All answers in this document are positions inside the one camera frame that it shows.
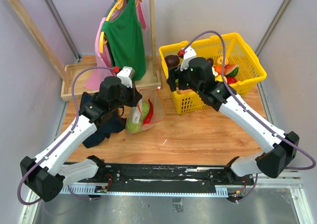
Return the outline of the clear zip top bag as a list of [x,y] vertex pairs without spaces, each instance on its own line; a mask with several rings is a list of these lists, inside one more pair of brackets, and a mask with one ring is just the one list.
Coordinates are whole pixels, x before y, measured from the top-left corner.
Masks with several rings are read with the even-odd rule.
[[166,107],[160,95],[161,87],[142,89],[142,99],[132,107],[126,120],[125,130],[136,134],[148,130],[164,120]]

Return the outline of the red toy chili pepper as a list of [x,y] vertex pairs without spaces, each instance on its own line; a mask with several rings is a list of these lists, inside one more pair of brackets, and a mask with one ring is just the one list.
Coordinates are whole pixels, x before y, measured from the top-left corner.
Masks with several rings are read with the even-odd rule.
[[148,112],[146,118],[143,119],[143,125],[150,123],[150,121],[153,117],[153,113],[154,113],[154,105],[150,99],[148,99],[148,103],[149,103],[150,109],[149,109],[149,112]]

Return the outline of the green toy cabbage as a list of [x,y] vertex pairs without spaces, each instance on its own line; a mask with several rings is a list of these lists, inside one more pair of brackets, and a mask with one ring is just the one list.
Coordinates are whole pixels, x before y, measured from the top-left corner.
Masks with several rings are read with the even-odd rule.
[[133,107],[130,110],[129,116],[126,120],[126,130],[131,133],[135,134],[142,131],[143,126],[143,119],[146,118],[149,112],[150,106],[148,102],[142,103],[142,116],[140,117],[140,111],[138,107]]

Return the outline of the yellow plastic shopping basket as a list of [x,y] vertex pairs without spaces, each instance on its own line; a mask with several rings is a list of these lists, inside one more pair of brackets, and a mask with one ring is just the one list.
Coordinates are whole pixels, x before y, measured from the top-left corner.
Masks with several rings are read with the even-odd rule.
[[[235,76],[237,82],[228,84],[228,86],[232,87],[240,96],[246,95],[258,82],[266,79],[267,73],[261,66],[258,57],[238,33],[224,34],[221,38],[213,35],[208,39],[196,40],[193,43],[184,41],[160,47],[161,64],[166,78],[168,78],[168,68],[164,58],[168,55],[178,56],[177,53],[188,46],[191,46],[196,51],[197,57],[204,57],[210,61],[217,81],[223,82],[221,75],[224,75],[219,75],[214,69],[219,57],[228,58],[229,64],[238,64],[239,72]],[[171,96],[178,114],[208,107],[208,105],[203,103],[199,95],[191,89],[176,90],[171,92]]]

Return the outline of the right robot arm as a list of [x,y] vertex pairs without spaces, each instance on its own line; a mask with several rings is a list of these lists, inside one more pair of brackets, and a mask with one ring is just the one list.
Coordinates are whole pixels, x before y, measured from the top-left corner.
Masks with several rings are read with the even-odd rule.
[[193,58],[186,70],[180,69],[178,56],[166,56],[164,61],[171,91],[191,89],[204,104],[232,119],[260,145],[261,152],[248,157],[234,157],[225,166],[224,178],[229,184],[236,184],[243,176],[254,173],[277,178],[295,158],[296,150],[288,142],[297,146],[299,136],[293,131],[285,133],[269,123],[248,106],[232,87],[217,81],[208,60]]

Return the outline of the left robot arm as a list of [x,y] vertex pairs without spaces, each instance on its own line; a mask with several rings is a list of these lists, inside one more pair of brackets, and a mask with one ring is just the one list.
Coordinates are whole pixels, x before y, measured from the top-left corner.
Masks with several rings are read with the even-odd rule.
[[51,145],[34,158],[26,156],[22,159],[22,179],[18,189],[25,184],[40,200],[49,202],[64,187],[77,181],[86,178],[103,181],[106,164],[96,156],[69,166],[64,162],[84,140],[109,121],[115,111],[123,106],[135,107],[141,98],[130,78],[122,75],[106,77],[100,90],[76,112],[71,125]]

